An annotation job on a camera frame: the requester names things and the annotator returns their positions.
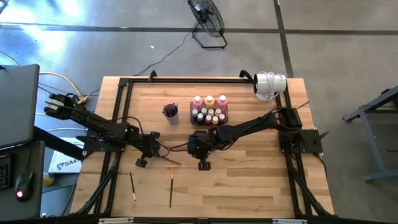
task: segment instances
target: bottle cap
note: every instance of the bottle cap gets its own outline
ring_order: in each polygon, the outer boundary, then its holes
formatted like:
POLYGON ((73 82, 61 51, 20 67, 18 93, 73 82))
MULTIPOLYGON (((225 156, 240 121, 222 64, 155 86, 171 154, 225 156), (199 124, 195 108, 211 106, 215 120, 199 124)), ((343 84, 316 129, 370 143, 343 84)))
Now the bottle cap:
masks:
POLYGON ((214 100, 214 99, 213 99, 212 96, 207 96, 207 97, 206 97, 206 102, 207 102, 207 103, 211 103, 213 100, 214 100))
POLYGON ((200 97, 200 96, 195 96, 195 97, 193 98, 193 100, 195 100, 195 102, 200 102, 201 97, 200 97))
POLYGON ((219 99, 220 99, 221 102, 224 102, 224 101, 226 100, 226 97, 225 97, 224 95, 221 95, 221 96, 219 97, 219 99))
POLYGON ((221 114, 221 109, 216 109, 216 116, 219 116, 221 114))

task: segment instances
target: black mouse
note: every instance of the black mouse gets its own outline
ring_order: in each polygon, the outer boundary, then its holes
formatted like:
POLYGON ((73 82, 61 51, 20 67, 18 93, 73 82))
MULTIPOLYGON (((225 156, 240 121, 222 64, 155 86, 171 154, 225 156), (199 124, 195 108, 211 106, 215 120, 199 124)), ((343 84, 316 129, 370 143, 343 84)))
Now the black mouse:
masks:
POLYGON ((29 200, 33 193, 33 172, 24 171, 15 181, 15 198, 20 202, 29 200))

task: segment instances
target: desk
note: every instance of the desk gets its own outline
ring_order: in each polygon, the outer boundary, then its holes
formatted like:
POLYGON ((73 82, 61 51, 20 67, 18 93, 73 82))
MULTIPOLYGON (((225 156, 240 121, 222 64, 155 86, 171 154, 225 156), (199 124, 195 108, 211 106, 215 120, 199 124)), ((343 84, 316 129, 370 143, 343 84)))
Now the desk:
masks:
MULTIPOLYGON (((120 77, 104 77, 102 83, 96 113, 108 119, 113 114, 119 79, 120 77)), ((290 78, 288 84, 293 107, 308 101, 303 79, 290 78)), ((189 122, 189 103, 194 95, 226 95, 230 125, 262 116, 276 106, 275 101, 266 103, 258 100, 252 85, 248 84, 135 83, 129 116, 140 119, 145 133, 160 132, 159 141, 162 144, 170 147, 182 144, 194 132, 189 122), (166 103, 178 103, 178 126, 170 126, 163 117, 161 111, 166 103)), ((300 108, 298 112, 303 128, 312 128, 309 105, 300 108)), ((137 126, 135 121, 128 121, 137 126)), ((145 169, 134 165, 140 155, 133 147, 127 147, 122 155, 113 217, 294 217, 286 161, 279 151, 276 130, 250 134, 240 138, 227 151, 212 152, 208 159, 211 162, 210 171, 199 171, 198 160, 186 152, 171 152, 168 156, 182 166, 152 158, 148 159, 145 169), (174 191, 172 208, 169 208, 172 167, 175 167, 174 191), (136 202, 132 199, 130 171, 133 173, 136 202)), ((97 187, 103 157, 104 153, 95 152, 83 161, 72 212, 81 208, 97 187)), ((303 164, 308 188, 324 208, 333 213, 322 163, 315 156, 304 154, 303 164)), ((304 211, 300 190, 298 196, 300 208, 304 211)), ((105 189, 103 208, 107 197, 108 189, 105 189)))

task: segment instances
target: gray floor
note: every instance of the gray floor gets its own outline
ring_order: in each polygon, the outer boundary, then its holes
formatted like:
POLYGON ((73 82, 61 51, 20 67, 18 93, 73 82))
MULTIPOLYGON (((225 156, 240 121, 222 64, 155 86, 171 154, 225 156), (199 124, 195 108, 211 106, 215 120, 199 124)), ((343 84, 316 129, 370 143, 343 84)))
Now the gray floor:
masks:
MULTIPOLYGON (((273 0, 214 0, 226 28, 277 29, 273 0)), ((280 0, 286 29, 398 30, 398 2, 391 0, 280 0)), ((0 22, 99 27, 191 28, 195 22, 185 0, 56 1, 10 0, 0 22)), ((21 64, 38 63, 41 71, 69 77, 83 93, 99 89, 105 75, 135 75, 179 45, 184 32, 85 32, 1 29, 0 50, 21 64)), ((154 66, 159 75, 236 76, 241 69, 286 73, 279 34, 227 33, 224 50, 206 51, 192 38, 154 66)), ((217 42, 199 34, 205 42, 217 42)), ((294 77, 305 79, 315 125, 330 131, 323 140, 328 183, 341 217, 396 222, 398 179, 364 183, 376 171, 362 125, 343 123, 343 115, 398 84, 398 35, 287 35, 294 77)), ((1 56, 0 64, 12 61, 1 56)), ((72 91, 64 80, 42 76, 46 83, 72 91)), ((40 92, 37 111, 48 94, 40 92)), ((94 109, 96 99, 90 102, 94 109)), ((36 116, 43 129, 81 128, 71 121, 36 116)), ((82 132, 59 131, 72 137, 82 132)), ((49 161, 50 151, 46 152, 49 161)), ((58 177, 55 187, 72 184, 58 177)), ((60 215, 70 187, 45 193, 42 211, 60 215)))

